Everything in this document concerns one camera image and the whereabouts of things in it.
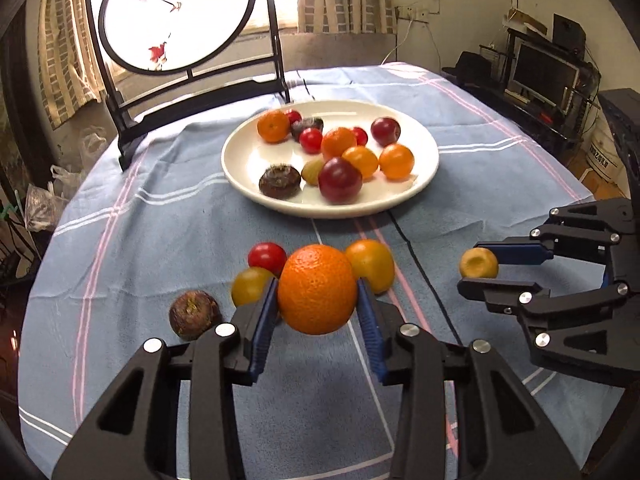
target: red cherry tomato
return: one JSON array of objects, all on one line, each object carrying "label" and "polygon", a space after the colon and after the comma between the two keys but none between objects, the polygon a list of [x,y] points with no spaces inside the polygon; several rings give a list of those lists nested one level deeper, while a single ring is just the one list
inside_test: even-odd
[{"label": "red cherry tomato", "polygon": [[296,110],[289,109],[284,112],[284,114],[289,118],[289,124],[297,123],[302,120],[302,115],[300,115],[300,112]]},{"label": "red cherry tomato", "polygon": [[369,136],[366,131],[359,126],[354,126],[351,131],[356,134],[356,142],[358,146],[366,146],[367,142],[369,142]]},{"label": "red cherry tomato", "polygon": [[262,242],[255,244],[251,248],[247,255],[246,262],[249,267],[261,267],[276,276],[280,276],[282,268],[287,262],[287,253],[278,244]]},{"label": "red cherry tomato", "polygon": [[300,134],[300,146],[310,155],[320,153],[322,132],[317,128],[307,128]]}]

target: white plastic bag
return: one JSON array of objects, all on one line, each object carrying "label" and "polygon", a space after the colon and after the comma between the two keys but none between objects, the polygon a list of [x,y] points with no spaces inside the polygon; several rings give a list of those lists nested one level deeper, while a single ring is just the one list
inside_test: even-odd
[{"label": "white plastic bag", "polygon": [[54,189],[56,189],[56,187],[58,188],[56,195],[65,200],[71,200],[73,198],[84,180],[83,173],[71,173],[65,170],[65,168],[60,168],[60,166],[51,167],[51,176],[54,181]]},{"label": "white plastic bag", "polygon": [[68,200],[53,194],[52,183],[49,183],[48,190],[29,184],[24,205],[25,227],[29,231],[53,231],[67,203]]},{"label": "white plastic bag", "polygon": [[98,161],[100,156],[107,149],[107,139],[104,128],[100,126],[89,126],[80,131],[80,159],[85,173],[89,173],[91,168]]}]

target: black speaker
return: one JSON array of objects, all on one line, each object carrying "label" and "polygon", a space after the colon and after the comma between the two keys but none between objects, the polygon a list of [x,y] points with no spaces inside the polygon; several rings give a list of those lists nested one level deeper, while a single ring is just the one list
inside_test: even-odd
[{"label": "black speaker", "polygon": [[559,14],[554,14],[553,43],[571,52],[578,59],[584,60],[587,35],[584,33],[580,23],[576,23]]}]

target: table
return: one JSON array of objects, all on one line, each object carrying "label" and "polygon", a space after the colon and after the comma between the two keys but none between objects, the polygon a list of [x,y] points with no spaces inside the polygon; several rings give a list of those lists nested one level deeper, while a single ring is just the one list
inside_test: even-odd
[{"label": "table", "polygon": [[[582,464],[621,392],[532,366],[520,328],[456,292],[458,260],[478,240],[526,234],[553,206],[590,193],[513,123],[424,69],[335,68],[287,73],[294,101],[359,99],[388,105],[426,126],[440,150],[429,186],[392,211],[342,221],[283,216],[236,193],[220,167],[233,129],[280,105],[263,96],[210,110],[151,133],[121,172],[110,146],[69,203],[28,305],[19,400],[26,449],[46,474],[103,389],[149,337],[179,343],[167,311],[200,288],[233,313],[229,289],[260,240],[287,250],[361,237],[387,243],[398,276],[383,298],[439,339],[487,339],[558,428]],[[600,285],[602,268],[557,258],[503,267],[555,294]],[[239,437],[250,480],[386,478],[398,420],[398,387],[372,381],[358,323],[320,338],[280,325],[253,388],[236,387]],[[188,478],[181,389],[178,474]],[[449,413],[454,478],[455,413]]]}]

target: television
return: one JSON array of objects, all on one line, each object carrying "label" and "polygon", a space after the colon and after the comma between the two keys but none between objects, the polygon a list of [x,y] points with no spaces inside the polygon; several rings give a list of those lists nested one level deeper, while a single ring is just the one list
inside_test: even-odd
[{"label": "television", "polygon": [[566,113],[580,71],[570,63],[530,44],[520,45],[511,79],[533,96]]}]

